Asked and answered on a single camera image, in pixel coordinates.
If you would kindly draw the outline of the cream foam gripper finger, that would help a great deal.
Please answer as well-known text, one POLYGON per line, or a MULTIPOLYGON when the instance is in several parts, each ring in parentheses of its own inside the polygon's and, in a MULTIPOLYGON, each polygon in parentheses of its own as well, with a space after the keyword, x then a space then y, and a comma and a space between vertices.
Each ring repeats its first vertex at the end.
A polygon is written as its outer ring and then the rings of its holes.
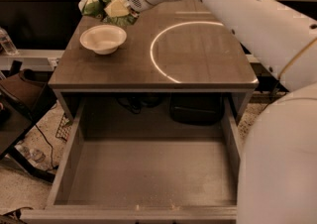
POLYGON ((123 17, 130 13, 127 0, 112 0, 104 9, 109 17, 123 17))

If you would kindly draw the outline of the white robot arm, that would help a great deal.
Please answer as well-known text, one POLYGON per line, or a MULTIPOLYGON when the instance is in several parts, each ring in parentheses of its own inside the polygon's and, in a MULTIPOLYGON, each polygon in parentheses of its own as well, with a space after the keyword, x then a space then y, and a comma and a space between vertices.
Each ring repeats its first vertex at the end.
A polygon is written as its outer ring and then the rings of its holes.
MULTIPOLYGON (((112 0, 110 18, 171 0, 112 0)), ((317 31, 276 0, 197 0, 287 89, 258 117, 239 168, 237 224, 317 224, 317 31)))

